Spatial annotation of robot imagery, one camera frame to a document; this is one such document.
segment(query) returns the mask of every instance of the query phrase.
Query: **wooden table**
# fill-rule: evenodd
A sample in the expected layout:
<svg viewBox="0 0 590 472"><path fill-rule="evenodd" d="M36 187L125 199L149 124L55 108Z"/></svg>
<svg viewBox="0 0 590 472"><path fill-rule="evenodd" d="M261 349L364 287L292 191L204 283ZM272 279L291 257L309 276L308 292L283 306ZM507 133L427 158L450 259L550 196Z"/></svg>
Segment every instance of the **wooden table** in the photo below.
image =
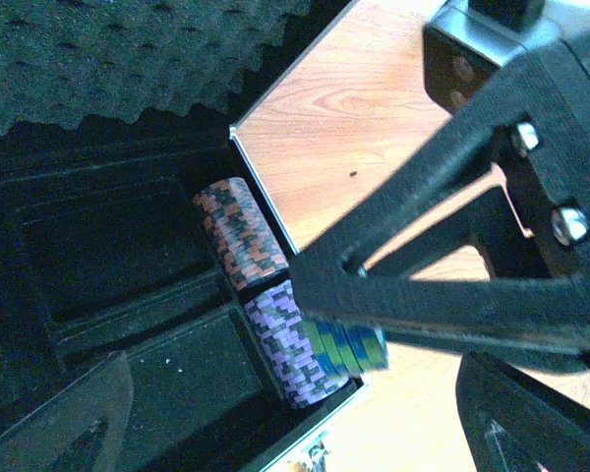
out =
<svg viewBox="0 0 590 472"><path fill-rule="evenodd" d="M415 11L395 0L359 2L240 127L299 248L372 192L447 120L422 82L420 28L438 3ZM448 210L437 208L427 219ZM422 221L413 232L428 224ZM422 276L486 274L478 253L465 248ZM328 471L474 470L456 413L459 358L401 345L390 345L389 354L390 369L370 375L374 386L366 400L332 427ZM590 374L533 375L590 407Z"/></svg>

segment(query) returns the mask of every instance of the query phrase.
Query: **black plastic bracket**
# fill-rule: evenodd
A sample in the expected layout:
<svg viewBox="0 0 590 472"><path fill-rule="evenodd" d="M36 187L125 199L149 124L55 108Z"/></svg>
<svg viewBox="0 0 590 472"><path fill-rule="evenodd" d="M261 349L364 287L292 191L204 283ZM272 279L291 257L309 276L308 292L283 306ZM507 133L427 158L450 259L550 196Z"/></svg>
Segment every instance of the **black plastic bracket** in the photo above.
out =
<svg viewBox="0 0 590 472"><path fill-rule="evenodd" d="M522 31L542 15L545 0L470 0L470 8L514 31Z"/></svg>
<svg viewBox="0 0 590 472"><path fill-rule="evenodd" d="M463 356L456 402L479 472L590 471L590 410L508 364Z"/></svg>
<svg viewBox="0 0 590 472"><path fill-rule="evenodd" d="M514 58L295 258L291 276L305 316L377 325L391 340L485 350L536 368L590 368L590 234L564 247L551 224L553 209L577 206L590 225L590 76L582 67L590 34L577 39L577 48L558 42ZM532 123L540 139L526 156L511 139L521 122ZM492 190L364 269L381 245L493 164L532 238L516 233L511 206ZM468 243L486 257L492 280L408 279Z"/></svg>
<svg viewBox="0 0 590 472"><path fill-rule="evenodd" d="M133 401L115 352L0 436L0 471L115 469Z"/></svg>

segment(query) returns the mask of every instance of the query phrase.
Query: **poker chip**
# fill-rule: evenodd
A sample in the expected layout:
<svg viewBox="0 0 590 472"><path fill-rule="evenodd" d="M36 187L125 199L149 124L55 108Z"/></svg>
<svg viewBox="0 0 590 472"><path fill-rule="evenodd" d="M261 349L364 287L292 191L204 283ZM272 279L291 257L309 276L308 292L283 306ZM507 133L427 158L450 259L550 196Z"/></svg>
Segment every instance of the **poker chip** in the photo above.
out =
<svg viewBox="0 0 590 472"><path fill-rule="evenodd" d="M348 382L347 377L332 379L322 369L295 305L290 280L269 288L244 309L291 407L317 403Z"/></svg>
<svg viewBox="0 0 590 472"><path fill-rule="evenodd" d="M237 291L288 269L284 253L242 178L211 184L195 195L193 203Z"/></svg>
<svg viewBox="0 0 590 472"><path fill-rule="evenodd" d="M349 376L350 372L343 362L343 358L338 352L332 330L331 323L317 322L317 330L324 344L324 352L327 354L332 366L340 376Z"/></svg>
<svg viewBox="0 0 590 472"><path fill-rule="evenodd" d="M388 369L389 355L386 349L384 331L376 328L356 326L361 334L363 346L367 351L367 357L374 369Z"/></svg>
<svg viewBox="0 0 590 472"><path fill-rule="evenodd" d="M341 359L343 360L343 365L347 369L350 377L358 377L363 374L363 369L356 361L356 357L354 357L354 352L352 351L352 346L350 345L349 340L347 339L347 335L345 333L345 328L342 324L330 324L330 332L332 333L332 337L334 338L334 343L336 345L336 349L338 350Z"/></svg>
<svg viewBox="0 0 590 472"><path fill-rule="evenodd" d="M354 353L354 357L358 362L361 369L365 372L372 371L374 366L369 360L367 355L367 350L363 345L363 340L361 339L361 333L357 326L345 326L345 333L347 334L347 340L352 347L352 352Z"/></svg>
<svg viewBox="0 0 590 472"><path fill-rule="evenodd" d="M381 329L312 320L304 321L304 326L315 356L329 377L358 377L365 372L388 368L386 341Z"/></svg>
<svg viewBox="0 0 590 472"><path fill-rule="evenodd" d="M340 377L325 352L324 342L317 329L317 324L315 322L304 320L304 330L311 341L311 346L313 346L313 352L315 353L315 357L317 357L317 362L319 362L319 365L324 372L331 378Z"/></svg>

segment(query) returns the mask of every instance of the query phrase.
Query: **screw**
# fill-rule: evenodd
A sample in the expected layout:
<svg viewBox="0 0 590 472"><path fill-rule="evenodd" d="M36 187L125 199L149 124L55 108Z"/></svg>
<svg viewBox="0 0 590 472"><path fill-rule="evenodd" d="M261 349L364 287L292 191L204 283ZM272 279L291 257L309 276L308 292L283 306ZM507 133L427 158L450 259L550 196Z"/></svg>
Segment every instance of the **screw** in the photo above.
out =
<svg viewBox="0 0 590 472"><path fill-rule="evenodd" d="M472 65L463 56L456 56L452 59L452 70L463 82L470 82L474 79Z"/></svg>
<svg viewBox="0 0 590 472"><path fill-rule="evenodd" d="M468 99L459 90L453 90L450 93L450 101L452 102L452 108L454 108L455 110L458 110L463 105L465 105L465 103L468 101Z"/></svg>
<svg viewBox="0 0 590 472"><path fill-rule="evenodd" d="M540 143L540 138L531 123L518 123L511 133L513 147L520 157L528 157L529 152Z"/></svg>
<svg viewBox="0 0 590 472"><path fill-rule="evenodd" d="M563 246L582 241L588 234L588 220L579 208L561 206L551 213L551 226L556 239Z"/></svg>

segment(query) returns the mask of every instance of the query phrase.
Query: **case lid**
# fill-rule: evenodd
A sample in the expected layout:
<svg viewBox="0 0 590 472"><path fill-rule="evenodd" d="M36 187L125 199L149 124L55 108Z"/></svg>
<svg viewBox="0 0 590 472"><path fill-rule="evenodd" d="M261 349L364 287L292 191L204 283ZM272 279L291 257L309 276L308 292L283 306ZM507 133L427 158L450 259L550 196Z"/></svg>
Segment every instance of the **case lid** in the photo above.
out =
<svg viewBox="0 0 590 472"><path fill-rule="evenodd" d="M348 3L0 1L0 151L227 128Z"/></svg>

